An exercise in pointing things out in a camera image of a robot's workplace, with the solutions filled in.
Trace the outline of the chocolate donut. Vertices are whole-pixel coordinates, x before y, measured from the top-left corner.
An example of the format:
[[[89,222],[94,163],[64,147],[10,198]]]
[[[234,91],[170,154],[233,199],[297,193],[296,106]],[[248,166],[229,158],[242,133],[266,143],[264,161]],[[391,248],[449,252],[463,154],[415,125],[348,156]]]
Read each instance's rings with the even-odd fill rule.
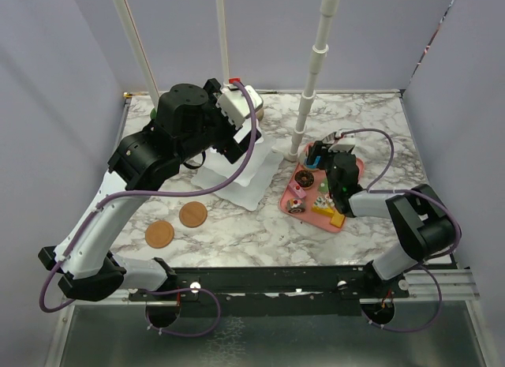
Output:
[[[301,169],[294,175],[294,181],[303,189],[310,188],[315,181],[313,172]]]

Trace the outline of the pink serving tray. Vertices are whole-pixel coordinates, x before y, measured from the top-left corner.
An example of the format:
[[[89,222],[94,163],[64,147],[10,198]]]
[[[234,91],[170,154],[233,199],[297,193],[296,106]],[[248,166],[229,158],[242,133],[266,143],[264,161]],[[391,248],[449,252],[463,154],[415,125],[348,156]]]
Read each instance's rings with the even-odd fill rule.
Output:
[[[315,212],[311,211],[312,204],[318,196],[326,196],[326,195],[329,196],[328,193],[322,194],[317,190],[320,182],[326,178],[325,173],[321,170],[311,171],[311,172],[313,172],[314,177],[315,177],[314,184],[310,188],[304,189],[304,191],[306,191],[306,194],[307,194],[306,198],[304,199],[305,205],[306,205],[306,211],[301,214],[290,214],[287,212],[286,202],[289,199],[296,198],[289,192],[287,186],[290,182],[294,181],[294,175],[299,170],[304,169],[303,164],[304,163],[298,163],[296,165],[296,167],[294,168],[294,172],[291,174],[290,179],[286,185],[286,188],[284,189],[284,191],[279,199],[279,210],[281,212],[283,212],[284,214],[289,215],[296,220],[299,220],[302,223],[318,227],[321,230],[325,230],[329,233],[336,234],[336,233],[340,232],[343,229],[344,224],[342,225],[342,228],[333,227],[330,224],[331,218],[325,217],[323,215],[318,215]]]

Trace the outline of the white tiered serving stand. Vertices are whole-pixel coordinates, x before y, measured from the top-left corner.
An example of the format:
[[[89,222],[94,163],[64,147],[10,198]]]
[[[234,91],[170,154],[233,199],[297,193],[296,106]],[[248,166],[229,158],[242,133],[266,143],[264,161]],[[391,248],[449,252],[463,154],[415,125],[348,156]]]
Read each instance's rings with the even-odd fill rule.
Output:
[[[218,197],[250,212],[257,209],[283,160],[282,154],[273,150],[276,139],[262,129],[260,131],[262,138],[256,141],[245,169],[233,182],[215,192]],[[240,158],[236,163],[230,164],[219,153],[209,151],[204,165],[191,179],[191,183],[201,189],[214,187],[229,178],[243,161]]]

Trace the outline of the blue frosted donut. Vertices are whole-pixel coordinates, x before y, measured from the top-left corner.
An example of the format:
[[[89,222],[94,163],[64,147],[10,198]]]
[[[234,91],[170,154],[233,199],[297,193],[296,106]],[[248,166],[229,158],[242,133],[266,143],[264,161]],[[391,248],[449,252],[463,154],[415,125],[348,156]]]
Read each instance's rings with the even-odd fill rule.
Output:
[[[308,160],[306,159],[304,164],[303,164],[303,167],[306,169],[306,170],[309,170],[309,171],[317,171],[319,170],[319,167],[318,167],[318,164],[320,162],[320,157],[317,156],[313,163],[308,163]]]

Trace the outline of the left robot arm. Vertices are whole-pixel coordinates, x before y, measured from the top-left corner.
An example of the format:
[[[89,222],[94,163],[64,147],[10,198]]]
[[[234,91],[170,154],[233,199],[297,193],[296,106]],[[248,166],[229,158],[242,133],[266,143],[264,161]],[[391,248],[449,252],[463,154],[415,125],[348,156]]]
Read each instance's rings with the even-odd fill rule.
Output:
[[[247,163],[260,131],[253,126],[243,140],[234,137],[245,123],[254,124],[262,106],[254,88],[240,81],[176,84],[163,93],[155,117],[119,143],[72,232],[40,250],[43,266],[60,274],[62,293],[81,301],[101,301],[118,289],[148,290],[159,300],[171,296],[175,273],[163,259],[115,256],[110,247],[137,209],[192,158],[212,148],[230,163]]]

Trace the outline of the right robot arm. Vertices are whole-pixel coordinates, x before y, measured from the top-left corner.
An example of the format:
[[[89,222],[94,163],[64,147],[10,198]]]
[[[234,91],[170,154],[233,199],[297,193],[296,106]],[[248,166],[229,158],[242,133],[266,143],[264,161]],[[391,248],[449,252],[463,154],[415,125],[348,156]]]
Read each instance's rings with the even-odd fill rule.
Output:
[[[367,191],[359,184],[357,157],[321,140],[308,147],[306,162],[325,173],[330,200],[341,215],[392,222],[398,243],[365,266],[362,286],[368,295],[381,296],[392,279],[459,243],[461,227],[430,185]]]

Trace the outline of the beige ceramic cup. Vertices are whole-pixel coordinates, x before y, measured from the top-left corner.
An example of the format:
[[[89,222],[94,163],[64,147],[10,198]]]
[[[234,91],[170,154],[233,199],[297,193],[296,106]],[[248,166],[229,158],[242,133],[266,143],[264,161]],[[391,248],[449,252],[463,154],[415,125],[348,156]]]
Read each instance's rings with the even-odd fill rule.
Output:
[[[256,119],[258,122],[261,122],[264,118],[264,107],[261,106],[256,109]]]

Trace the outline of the sprinkled cake slice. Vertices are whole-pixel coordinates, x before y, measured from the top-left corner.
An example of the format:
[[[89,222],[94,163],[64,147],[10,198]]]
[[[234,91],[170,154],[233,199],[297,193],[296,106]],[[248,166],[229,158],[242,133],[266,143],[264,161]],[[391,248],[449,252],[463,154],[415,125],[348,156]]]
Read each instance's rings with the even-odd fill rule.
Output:
[[[318,196],[312,204],[311,211],[318,215],[331,218],[335,214],[335,206],[328,195]]]

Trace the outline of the pink cake slice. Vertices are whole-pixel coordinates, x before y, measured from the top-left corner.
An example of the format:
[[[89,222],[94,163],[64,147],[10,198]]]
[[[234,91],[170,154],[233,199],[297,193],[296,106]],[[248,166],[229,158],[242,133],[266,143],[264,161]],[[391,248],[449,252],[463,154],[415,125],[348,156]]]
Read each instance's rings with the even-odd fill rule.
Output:
[[[289,192],[298,199],[302,200],[305,199],[307,196],[306,191],[304,191],[304,189],[299,184],[297,184],[296,181],[290,182],[287,188]]]

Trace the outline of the chocolate swiss roll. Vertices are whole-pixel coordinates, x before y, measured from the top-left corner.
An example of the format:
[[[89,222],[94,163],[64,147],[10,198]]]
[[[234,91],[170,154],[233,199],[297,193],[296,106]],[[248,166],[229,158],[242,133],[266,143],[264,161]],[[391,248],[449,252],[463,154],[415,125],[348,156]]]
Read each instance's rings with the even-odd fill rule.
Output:
[[[286,210],[290,214],[301,214],[306,211],[305,200],[301,198],[292,198],[286,202]]]

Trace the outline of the wooden coaster near stand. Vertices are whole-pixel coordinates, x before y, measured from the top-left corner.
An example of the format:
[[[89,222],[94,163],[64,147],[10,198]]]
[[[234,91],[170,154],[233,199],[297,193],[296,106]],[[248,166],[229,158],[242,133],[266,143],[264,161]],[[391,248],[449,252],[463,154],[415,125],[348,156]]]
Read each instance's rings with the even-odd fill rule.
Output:
[[[201,226],[206,221],[207,217],[208,210],[198,201],[186,203],[181,207],[179,212],[181,224],[189,228]]]

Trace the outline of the wooden coaster near edge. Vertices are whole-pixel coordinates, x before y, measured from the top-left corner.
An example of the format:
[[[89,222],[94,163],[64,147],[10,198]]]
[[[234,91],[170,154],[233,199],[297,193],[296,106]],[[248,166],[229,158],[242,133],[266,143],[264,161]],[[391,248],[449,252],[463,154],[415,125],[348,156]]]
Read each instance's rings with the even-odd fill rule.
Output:
[[[144,238],[150,247],[161,249],[169,245],[174,239],[174,228],[167,221],[155,221],[147,227]]]

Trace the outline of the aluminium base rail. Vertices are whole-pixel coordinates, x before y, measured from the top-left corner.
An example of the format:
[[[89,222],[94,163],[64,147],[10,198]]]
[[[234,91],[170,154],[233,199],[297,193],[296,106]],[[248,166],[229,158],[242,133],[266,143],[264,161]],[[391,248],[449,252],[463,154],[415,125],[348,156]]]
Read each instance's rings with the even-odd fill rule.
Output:
[[[468,269],[414,270],[385,283],[372,283],[362,267],[350,268],[177,268],[167,282],[150,293],[123,288],[117,279],[84,279],[65,287],[67,298],[98,302],[115,295],[130,301],[195,301],[205,290],[226,300],[232,297],[292,298],[328,295],[343,301],[380,303],[406,299],[475,300],[480,294]]]

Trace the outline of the white pvc frame middle pole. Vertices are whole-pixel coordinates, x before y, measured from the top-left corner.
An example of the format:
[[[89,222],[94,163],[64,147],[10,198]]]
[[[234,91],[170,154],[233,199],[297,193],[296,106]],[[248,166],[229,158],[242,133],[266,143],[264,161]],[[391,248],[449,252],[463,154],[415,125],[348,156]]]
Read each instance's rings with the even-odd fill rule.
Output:
[[[219,48],[220,48],[223,80],[227,82],[230,79],[230,61],[228,55],[228,42],[226,32],[225,0],[215,0],[215,4],[218,21],[218,30],[219,30]]]

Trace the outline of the white pvc frame pole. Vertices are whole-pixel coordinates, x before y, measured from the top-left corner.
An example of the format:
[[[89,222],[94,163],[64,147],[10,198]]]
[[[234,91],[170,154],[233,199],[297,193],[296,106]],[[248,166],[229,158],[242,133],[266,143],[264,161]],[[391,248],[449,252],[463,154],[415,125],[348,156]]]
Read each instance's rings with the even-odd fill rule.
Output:
[[[316,82],[322,70],[324,60],[329,51],[327,44],[330,35],[333,18],[338,10],[341,0],[322,0],[320,5],[320,19],[316,32],[315,42],[312,45],[309,58],[309,71],[305,82],[305,87],[301,93],[298,106],[297,121],[292,132],[291,144],[287,151],[283,153],[284,158],[294,162],[298,158],[298,150],[305,135],[305,125],[313,101],[316,97]]]
[[[228,42],[226,32],[225,0],[215,0],[215,4],[218,21],[218,30],[219,30],[219,48],[220,48],[223,80],[227,82],[230,79],[230,61],[228,55]]]
[[[148,61],[147,54],[145,52],[144,46],[142,44],[137,25],[133,18],[132,10],[130,9],[128,0],[112,0],[114,7],[117,11],[119,19],[122,23],[123,30],[129,41],[129,45],[132,49],[134,58],[140,67],[142,72],[146,89],[151,97],[152,104],[154,108],[158,107],[159,104],[159,90],[155,82],[155,77],[152,72],[152,68]]]

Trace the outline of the white pvc frame right pole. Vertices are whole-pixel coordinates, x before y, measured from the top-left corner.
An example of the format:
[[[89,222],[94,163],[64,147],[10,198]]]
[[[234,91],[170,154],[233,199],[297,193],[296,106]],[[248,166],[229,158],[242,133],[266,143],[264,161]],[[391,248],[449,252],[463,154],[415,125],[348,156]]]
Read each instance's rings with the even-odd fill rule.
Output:
[[[305,82],[305,87],[301,93],[298,106],[297,121],[292,132],[291,144],[287,151],[283,153],[284,158],[294,162],[298,158],[298,150],[305,135],[305,125],[313,101],[316,97],[316,82],[322,70],[324,60],[329,51],[327,44],[330,35],[333,18],[338,10],[341,0],[322,0],[320,5],[320,19],[316,32],[315,42],[312,45],[309,58],[309,71]]]

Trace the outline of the white pvc frame left pole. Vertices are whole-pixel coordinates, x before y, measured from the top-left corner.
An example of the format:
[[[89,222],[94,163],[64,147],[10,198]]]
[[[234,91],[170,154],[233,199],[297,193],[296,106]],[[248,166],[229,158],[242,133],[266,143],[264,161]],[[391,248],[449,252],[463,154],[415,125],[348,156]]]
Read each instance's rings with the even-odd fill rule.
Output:
[[[132,10],[130,9],[128,0],[112,0],[114,7],[117,11],[119,19],[122,23],[123,30],[129,41],[129,45],[132,49],[134,58],[140,67],[142,72],[146,89],[151,97],[152,104],[154,108],[158,107],[159,104],[159,90],[155,82],[155,77],[152,72],[152,68],[148,61],[147,54],[145,52],[144,46],[142,44],[137,25],[133,18]]]

